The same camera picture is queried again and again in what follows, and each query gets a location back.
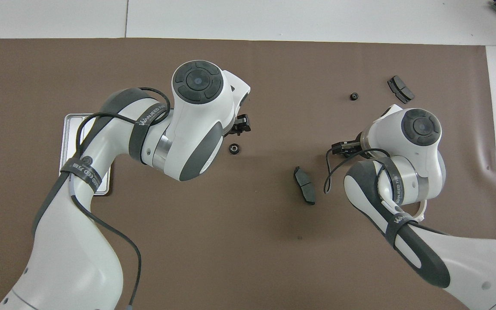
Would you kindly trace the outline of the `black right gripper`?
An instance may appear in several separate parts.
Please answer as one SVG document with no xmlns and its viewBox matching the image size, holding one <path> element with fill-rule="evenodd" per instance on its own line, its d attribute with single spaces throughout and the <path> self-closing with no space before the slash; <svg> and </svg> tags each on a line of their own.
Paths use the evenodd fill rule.
<svg viewBox="0 0 496 310">
<path fill-rule="evenodd" d="M 341 155 L 345 158 L 348 158 L 355 153 L 362 151 L 360 141 L 358 140 L 346 141 L 344 143 L 335 143 L 331 145 L 331 149 L 333 155 Z"/>
</svg>

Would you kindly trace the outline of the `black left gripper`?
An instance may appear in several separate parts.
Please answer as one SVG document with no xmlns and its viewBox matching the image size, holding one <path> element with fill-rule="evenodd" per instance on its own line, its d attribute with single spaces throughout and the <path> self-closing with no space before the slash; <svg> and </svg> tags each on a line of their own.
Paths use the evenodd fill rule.
<svg viewBox="0 0 496 310">
<path fill-rule="evenodd" d="M 243 132 L 250 132 L 249 118 L 247 114 L 238 115 L 234 120 L 233 127 L 230 130 L 231 135 L 240 136 Z"/>
</svg>

